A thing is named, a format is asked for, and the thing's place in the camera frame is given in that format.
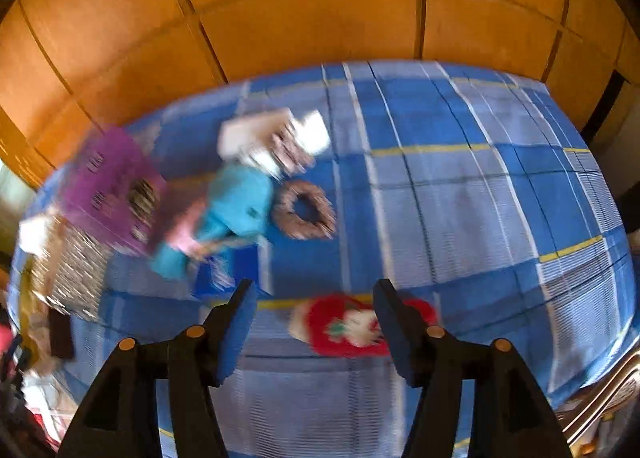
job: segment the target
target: purple box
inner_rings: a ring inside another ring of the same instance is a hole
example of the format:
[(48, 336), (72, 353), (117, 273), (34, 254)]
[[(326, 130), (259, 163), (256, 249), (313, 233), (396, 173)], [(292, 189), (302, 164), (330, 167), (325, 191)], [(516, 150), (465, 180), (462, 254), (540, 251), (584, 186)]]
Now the purple box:
[(59, 207), (76, 227), (125, 253), (146, 254), (166, 182), (120, 128), (90, 137), (68, 167)]

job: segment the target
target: teal object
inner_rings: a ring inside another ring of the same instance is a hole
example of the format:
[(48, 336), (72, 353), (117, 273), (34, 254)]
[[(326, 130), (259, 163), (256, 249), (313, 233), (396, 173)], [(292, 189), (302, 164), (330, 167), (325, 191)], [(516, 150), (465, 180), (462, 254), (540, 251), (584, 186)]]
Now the teal object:
[[(228, 235), (254, 237), (263, 234), (273, 200), (271, 178), (254, 167), (225, 165), (209, 184), (207, 210), (194, 238), (200, 243)], [(153, 256), (151, 269), (166, 279), (183, 279), (189, 258), (166, 243)]]

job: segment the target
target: blue checkered tablecloth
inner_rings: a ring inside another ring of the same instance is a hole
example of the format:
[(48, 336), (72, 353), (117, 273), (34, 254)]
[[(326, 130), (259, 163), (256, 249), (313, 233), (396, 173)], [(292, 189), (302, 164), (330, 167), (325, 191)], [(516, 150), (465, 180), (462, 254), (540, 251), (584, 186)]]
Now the blue checkered tablecloth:
[[(220, 166), (222, 121), (319, 109), (332, 147), (304, 177), (334, 203), (333, 241), (270, 227), (257, 250), (277, 299), (369, 293), (388, 277), (431, 302), (456, 336), (510, 339), (553, 406), (596, 380), (638, 340), (636, 281), (620, 215), (596, 161), (542, 83), (437, 62), (349, 62), (225, 86), (129, 127), (172, 181), (179, 210)], [(60, 173), (28, 211), (40, 211)], [(14, 256), (14, 317), (25, 256)], [(75, 318), (78, 359), (59, 372), (81, 398), (125, 336), (173, 337), (210, 307), (143, 259), (110, 263), (100, 322)], [(293, 301), (258, 310), (238, 369), (213, 392), (232, 456), (398, 456), (419, 391), (388, 359), (324, 359), (287, 334)], [(465, 383), (456, 453), (470, 431)], [(175, 456), (167, 385), (159, 383), (166, 456)]]

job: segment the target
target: black stripe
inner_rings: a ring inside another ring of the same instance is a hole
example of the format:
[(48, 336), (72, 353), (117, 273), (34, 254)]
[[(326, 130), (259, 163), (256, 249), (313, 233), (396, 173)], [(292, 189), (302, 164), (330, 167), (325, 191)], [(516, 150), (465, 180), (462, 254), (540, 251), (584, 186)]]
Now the black stripe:
[(615, 104), (624, 83), (625, 77), (620, 75), (616, 70), (613, 70), (609, 83), (607, 84), (607, 87), (604, 88), (604, 92), (596, 106), (596, 109), (593, 110), (589, 121), (582, 128), (582, 131), (580, 131), (582, 138), (584, 138), (584, 141), (587, 142), (587, 144), (590, 144), (593, 141), (594, 136), (596, 136), (596, 133), (602, 124), (607, 120), (609, 111), (611, 111), (611, 108)]

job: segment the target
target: plaid tablecloth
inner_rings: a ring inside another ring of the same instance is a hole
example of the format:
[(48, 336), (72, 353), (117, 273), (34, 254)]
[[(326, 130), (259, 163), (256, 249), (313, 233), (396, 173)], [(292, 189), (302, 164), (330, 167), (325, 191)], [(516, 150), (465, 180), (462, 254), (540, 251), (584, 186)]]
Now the plaid tablecloth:
[[(398, 456), (419, 391), (388, 359), (324, 359), (287, 334), (296, 298), (366, 295), (376, 279), (430, 301), (456, 336), (510, 339), (553, 406), (638, 340), (636, 283), (620, 215), (593, 155), (539, 82), (437, 62), (349, 62), (248, 80), (187, 98), (130, 126), (173, 181), (164, 215), (220, 166), (223, 120), (277, 107), (319, 109), (332, 148), (305, 176), (334, 203), (333, 241), (270, 227), (257, 250), (262, 304), (238, 370), (213, 392), (234, 456)], [(55, 192), (59, 174), (28, 215)], [(24, 254), (14, 256), (17, 305)], [(118, 255), (100, 323), (74, 319), (78, 360), (60, 371), (81, 398), (126, 336), (174, 336), (209, 306), (185, 282)], [(463, 388), (465, 454), (473, 384)], [(175, 456), (159, 384), (164, 452)]]

